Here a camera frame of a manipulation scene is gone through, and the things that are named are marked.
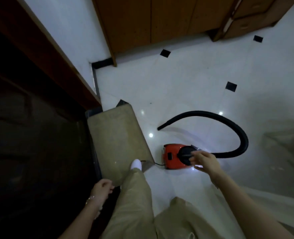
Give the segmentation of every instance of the beige mat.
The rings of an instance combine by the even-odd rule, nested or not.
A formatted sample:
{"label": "beige mat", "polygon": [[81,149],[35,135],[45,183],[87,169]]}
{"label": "beige mat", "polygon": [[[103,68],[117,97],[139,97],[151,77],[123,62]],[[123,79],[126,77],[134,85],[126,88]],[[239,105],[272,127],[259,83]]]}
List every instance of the beige mat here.
{"label": "beige mat", "polygon": [[135,159],[154,161],[130,104],[87,120],[103,178],[122,184]]}

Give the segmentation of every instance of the vacuum cleaner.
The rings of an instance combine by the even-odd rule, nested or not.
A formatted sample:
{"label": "vacuum cleaner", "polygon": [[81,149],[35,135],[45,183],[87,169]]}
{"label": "vacuum cleaner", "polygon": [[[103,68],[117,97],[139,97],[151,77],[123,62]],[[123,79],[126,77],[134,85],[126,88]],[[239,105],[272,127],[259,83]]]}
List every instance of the vacuum cleaner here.
{"label": "vacuum cleaner", "polygon": [[[239,127],[237,124],[235,124],[233,121],[212,113],[212,112],[205,112],[205,111],[191,111],[191,112],[184,112],[180,115],[177,115],[167,122],[165,122],[163,125],[159,126],[157,130],[161,130],[165,128],[166,126],[169,126],[173,124],[174,122],[186,118],[186,117],[207,117],[214,119],[216,121],[219,121],[228,127],[230,127],[240,138],[240,146],[233,151],[230,152],[224,152],[224,153],[212,153],[216,156],[216,158],[233,158],[237,157],[241,154],[243,154],[249,145],[248,137],[246,133]],[[183,144],[165,144],[162,151],[162,156],[164,160],[164,165],[166,169],[183,169],[188,168],[191,166],[191,163],[189,161],[189,158],[192,157],[190,154],[192,151],[201,150],[200,148],[197,148],[193,145],[183,145]]]}

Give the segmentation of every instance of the pant leg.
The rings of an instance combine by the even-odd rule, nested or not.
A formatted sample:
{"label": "pant leg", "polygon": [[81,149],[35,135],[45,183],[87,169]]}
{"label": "pant leg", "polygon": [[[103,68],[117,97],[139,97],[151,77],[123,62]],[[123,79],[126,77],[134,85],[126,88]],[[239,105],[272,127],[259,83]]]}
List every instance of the pant leg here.
{"label": "pant leg", "polygon": [[156,239],[151,190],[139,169],[130,170],[101,239]]}
{"label": "pant leg", "polygon": [[158,239],[223,239],[191,203],[175,197],[154,220]]}

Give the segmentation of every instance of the hand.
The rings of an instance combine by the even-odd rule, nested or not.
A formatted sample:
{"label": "hand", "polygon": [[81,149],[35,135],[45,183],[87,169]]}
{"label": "hand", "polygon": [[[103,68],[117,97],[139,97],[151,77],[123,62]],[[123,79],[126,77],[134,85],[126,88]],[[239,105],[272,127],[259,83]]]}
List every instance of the hand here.
{"label": "hand", "polygon": [[95,201],[98,206],[102,206],[105,200],[107,200],[108,195],[113,192],[114,188],[115,186],[112,185],[111,180],[101,179],[94,185],[90,195],[94,196],[93,201]]}
{"label": "hand", "polygon": [[193,157],[189,158],[191,164],[195,169],[207,173],[213,184],[215,184],[217,177],[224,174],[217,158],[213,154],[206,151],[193,151],[191,154],[193,155]]}

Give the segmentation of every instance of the white shoe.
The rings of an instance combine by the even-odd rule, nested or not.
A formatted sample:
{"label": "white shoe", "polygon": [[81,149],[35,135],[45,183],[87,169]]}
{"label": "white shoe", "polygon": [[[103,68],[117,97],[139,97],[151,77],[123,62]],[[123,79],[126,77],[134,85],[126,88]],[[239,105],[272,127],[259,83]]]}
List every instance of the white shoe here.
{"label": "white shoe", "polygon": [[133,168],[137,168],[139,170],[142,169],[142,163],[139,159],[135,159],[132,163],[131,163],[131,166],[130,166],[130,169],[133,169]]}

